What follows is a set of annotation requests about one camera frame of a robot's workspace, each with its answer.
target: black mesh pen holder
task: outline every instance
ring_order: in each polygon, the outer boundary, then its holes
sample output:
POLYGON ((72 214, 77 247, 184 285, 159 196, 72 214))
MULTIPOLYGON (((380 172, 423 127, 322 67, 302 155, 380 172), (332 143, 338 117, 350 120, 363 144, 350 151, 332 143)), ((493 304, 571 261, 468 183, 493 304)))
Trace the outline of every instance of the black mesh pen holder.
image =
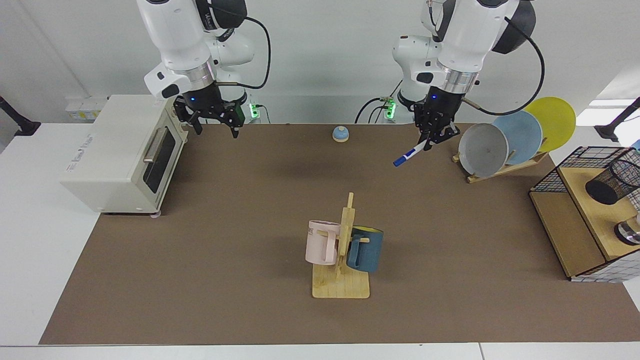
POLYGON ((592 199, 613 205, 640 188, 640 167, 626 160, 613 161, 585 186, 592 199))

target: brown tablecloth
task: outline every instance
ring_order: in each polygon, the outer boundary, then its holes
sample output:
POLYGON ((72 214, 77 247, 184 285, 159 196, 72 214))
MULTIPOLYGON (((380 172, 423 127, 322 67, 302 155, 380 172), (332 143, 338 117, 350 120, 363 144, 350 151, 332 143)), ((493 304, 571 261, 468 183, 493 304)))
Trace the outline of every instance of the brown tablecloth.
POLYGON ((528 189, 537 167, 467 184, 459 137, 400 168, 413 126, 191 134, 158 219, 100 217, 42 344, 638 341, 622 284, 570 283, 528 189), (311 297, 307 222, 384 230, 367 300, 311 297))

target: white toaster oven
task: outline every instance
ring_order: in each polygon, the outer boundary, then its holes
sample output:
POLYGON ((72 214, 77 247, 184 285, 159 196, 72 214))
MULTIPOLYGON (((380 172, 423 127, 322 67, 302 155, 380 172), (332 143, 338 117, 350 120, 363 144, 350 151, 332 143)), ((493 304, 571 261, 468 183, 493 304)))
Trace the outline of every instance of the white toaster oven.
POLYGON ((60 183, 100 213, 157 213, 187 141, 173 99, 113 95, 60 183))

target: oven door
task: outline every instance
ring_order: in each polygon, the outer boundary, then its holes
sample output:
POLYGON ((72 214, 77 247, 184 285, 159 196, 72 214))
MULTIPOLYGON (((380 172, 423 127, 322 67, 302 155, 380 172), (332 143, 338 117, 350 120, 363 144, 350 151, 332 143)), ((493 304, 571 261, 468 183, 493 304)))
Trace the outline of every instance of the oven door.
POLYGON ((139 184, 145 188, 145 193, 151 192, 149 199, 156 206, 159 206, 164 196, 182 146, 182 138, 169 116, 165 114, 156 127, 143 158, 142 182, 139 184))

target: oven window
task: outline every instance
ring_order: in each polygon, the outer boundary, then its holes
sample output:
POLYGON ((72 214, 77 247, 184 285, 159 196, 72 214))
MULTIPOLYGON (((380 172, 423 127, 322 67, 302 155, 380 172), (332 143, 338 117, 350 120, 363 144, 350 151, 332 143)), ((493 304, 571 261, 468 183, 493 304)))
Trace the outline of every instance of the oven window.
POLYGON ((153 193, 158 193, 160 182, 162 181, 167 165, 169 165, 169 159, 171 158, 174 148, 175 139, 171 131, 167 131, 160 146, 160 153, 156 161, 147 165, 145 175, 143 176, 145 184, 147 184, 153 193))

